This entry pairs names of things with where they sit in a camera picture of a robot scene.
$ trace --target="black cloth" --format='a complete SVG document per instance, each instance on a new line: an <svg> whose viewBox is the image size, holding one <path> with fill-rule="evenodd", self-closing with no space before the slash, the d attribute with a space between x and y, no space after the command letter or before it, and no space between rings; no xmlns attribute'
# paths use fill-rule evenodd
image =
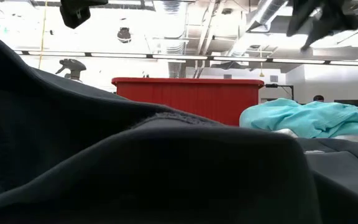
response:
<svg viewBox="0 0 358 224"><path fill-rule="evenodd" d="M358 223L358 143L340 139L297 141L318 189L324 223Z"/></svg>
<svg viewBox="0 0 358 224"><path fill-rule="evenodd" d="M320 223L292 138L28 67L0 41L0 223Z"/></svg>

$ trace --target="red container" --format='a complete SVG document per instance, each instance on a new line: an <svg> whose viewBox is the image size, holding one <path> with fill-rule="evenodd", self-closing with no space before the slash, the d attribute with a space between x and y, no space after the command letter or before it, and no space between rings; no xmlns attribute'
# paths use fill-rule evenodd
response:
<svg viewBox="0 0 358 224"><path fill-rule="evenodd" d="M194 78L113 78L117 94L159 103L228 125L239 125L242 111L258 104L261 80Z"/></svg>

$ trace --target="yellow cord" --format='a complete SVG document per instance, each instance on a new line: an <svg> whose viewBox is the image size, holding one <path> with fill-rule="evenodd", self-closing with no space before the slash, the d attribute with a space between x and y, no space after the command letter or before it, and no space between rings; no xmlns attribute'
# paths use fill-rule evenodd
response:
<svg viewBox="0 0 358 224"><path fill-rule="evenodd" d="M48 1L45 1L44 24L42 26L42 37L41 37L41 54L40 54L40 62L38 63L38 69L41 69L42 53L44 52L44 36L45 36L45 21L47 20L47 7L48 7Z"/></svg>

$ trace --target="teal fabric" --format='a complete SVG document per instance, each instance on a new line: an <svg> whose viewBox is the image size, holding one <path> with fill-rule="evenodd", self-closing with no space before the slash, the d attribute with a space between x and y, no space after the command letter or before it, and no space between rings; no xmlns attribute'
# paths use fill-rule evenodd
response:
<svg viewBox="0 0 358 224"><path fill-rule="evenodd" d="M300 105L280 98L244 110L240 127L269 131L288 128L301 138L358 135L358 107L317 101Z"/></svg>

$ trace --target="light blue cloth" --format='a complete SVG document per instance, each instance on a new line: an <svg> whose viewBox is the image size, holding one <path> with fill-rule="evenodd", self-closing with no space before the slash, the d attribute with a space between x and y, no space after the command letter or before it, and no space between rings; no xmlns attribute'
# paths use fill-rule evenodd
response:
<svg viewBox="0 0 358 224"><path fill-rule="evenodd" d="M300 105L280 98L244 110L240 127L270 131L288 128L301 138L358 135L358 107L317 101Z"/></svg>

